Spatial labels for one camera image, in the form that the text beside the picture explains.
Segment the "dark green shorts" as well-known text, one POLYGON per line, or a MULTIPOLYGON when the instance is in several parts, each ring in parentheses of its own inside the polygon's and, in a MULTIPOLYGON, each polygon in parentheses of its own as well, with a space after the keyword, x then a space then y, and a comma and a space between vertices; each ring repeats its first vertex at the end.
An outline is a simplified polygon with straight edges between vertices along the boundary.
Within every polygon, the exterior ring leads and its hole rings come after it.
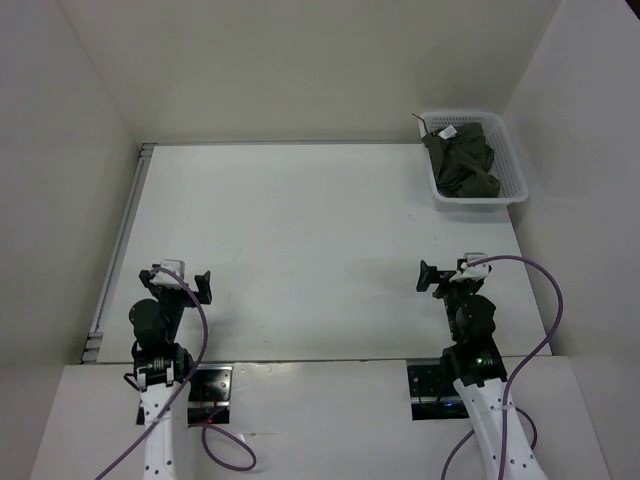
POLYGON ((422 137, 437 190, 449 198, 496 198, 501 183, 490 173, 495 152, 478 122, 426 133, 422 137))

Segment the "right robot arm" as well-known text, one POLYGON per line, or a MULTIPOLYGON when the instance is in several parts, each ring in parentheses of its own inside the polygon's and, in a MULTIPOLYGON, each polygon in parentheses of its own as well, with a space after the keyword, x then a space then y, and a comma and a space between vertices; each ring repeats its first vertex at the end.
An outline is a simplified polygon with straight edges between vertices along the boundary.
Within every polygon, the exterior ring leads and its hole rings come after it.
POLYGON ((533 440, 521 424, 522 412, 507 391, 507 370, 493 339, 496 306, 479 294, 491 266, 484 254, 466 254, 453 270, 420 262, 416 290, 434 287, 444 302, 453 345, 444 349, 440 385, 457 393, 470 418, 488 479, 545 479, 533 440))

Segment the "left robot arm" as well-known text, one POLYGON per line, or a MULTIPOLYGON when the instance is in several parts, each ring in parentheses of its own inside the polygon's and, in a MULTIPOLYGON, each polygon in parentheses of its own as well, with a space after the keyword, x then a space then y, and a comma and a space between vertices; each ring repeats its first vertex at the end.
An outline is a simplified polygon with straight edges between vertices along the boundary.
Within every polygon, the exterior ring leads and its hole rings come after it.
POLYGON ((144 433, 145 479, 192 479, 193 461, 188 445, 187 402, 200 385, 196 358, 176 341, 184 310, 211 303, 211 273, 194 277, 197 289, 184 281, 184 263, 164 261, 143 270, 139 279, 151 297, 129 311, 135 344, 134 380, 140 393, 144 433))

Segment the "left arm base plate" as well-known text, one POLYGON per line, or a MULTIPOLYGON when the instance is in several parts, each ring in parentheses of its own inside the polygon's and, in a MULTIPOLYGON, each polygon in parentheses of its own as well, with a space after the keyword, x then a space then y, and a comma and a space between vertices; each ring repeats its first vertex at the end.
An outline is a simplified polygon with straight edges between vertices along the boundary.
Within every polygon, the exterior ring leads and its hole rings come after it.
MULTIPOLYGON (((186 410, 189 427, 199 424, 228 424, 232 373, 231 366, 199 367, 190 383, 181 392, 181 398, 184 399, 185 395, 187 395, 186 406, 183 405, 184 408, 178 406, 180 399, 177 399, 172 403, 171 408, 177 406, 179 410, 186 410)), ((139 390, 134 373, 123 374, 123 379, 134 390, 139 390)), ((169 388, 168 393, 163 394, 164 396, 161 397, 159 405, 153 408, 160 410, 172 395, 173 390, 179 385, 180 382, 176 381, 171 382, 168 387, 165 381, 160 381, 159 384, 153 385, 154 387, 169 388)), ((156 414, 152 415, 150 409, 145 407, 142 400, 140 400, 136 425, 144 425, 147 418, 150 419, 156 416, 156 414)))

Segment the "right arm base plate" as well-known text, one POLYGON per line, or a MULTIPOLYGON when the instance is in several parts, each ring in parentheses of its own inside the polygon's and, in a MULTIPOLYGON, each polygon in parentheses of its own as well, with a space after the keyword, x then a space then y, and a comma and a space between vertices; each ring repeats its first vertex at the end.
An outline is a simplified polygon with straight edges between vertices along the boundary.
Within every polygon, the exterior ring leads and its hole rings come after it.
POLYGON ((410 361, 406 370, 413 421, 469 418, 439 360, 410 361))

